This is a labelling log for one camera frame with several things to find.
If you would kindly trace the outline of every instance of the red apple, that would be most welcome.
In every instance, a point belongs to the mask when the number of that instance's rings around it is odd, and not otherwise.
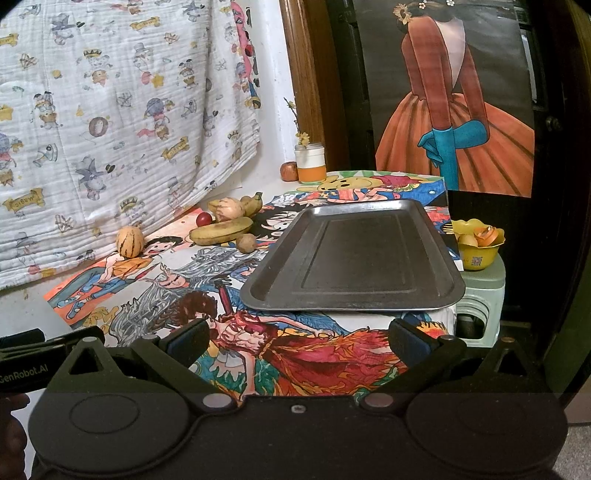
[[[213,223],[213,217],[207,212],[201,212],[197,215],[197,226],[206,226]]]

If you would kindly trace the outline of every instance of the metal tray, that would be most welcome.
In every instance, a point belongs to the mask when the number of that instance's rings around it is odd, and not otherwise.
[[[465,284],[416,200],[308,208],[240,290],[257,310],[435,310]]]

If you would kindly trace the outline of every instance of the green stool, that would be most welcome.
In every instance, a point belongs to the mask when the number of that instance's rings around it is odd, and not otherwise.
[[[492,347],[501,327],[501,311],[505,300],[505,264],[497,255],[492,265],[480,271],[464,271],[466,294],[457,304],[457,321],[483,321],[482,338],[463,338],[471,347]]]

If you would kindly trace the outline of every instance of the yellow flower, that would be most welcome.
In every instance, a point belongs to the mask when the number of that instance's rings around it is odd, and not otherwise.
[[[411,12],[408,10],[408,7],[403,4],[398,4],[396,7],[394,7],[394,11],[392,13],[398,17],[398,20],[401,21],[403,25],[406,25],[408,22],[410,22],[410,19],[413,17]]]
[[[299,145],[304,145],[307,147],[310,145],[310,136],[306,132],[296,133],[296,137],[300,139]]]

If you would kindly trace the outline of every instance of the wooden frame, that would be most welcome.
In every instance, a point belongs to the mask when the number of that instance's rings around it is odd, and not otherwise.
[[[345,107],[324,0],[280,0],[298,121],[326,147],[329,171],[349,168]]]

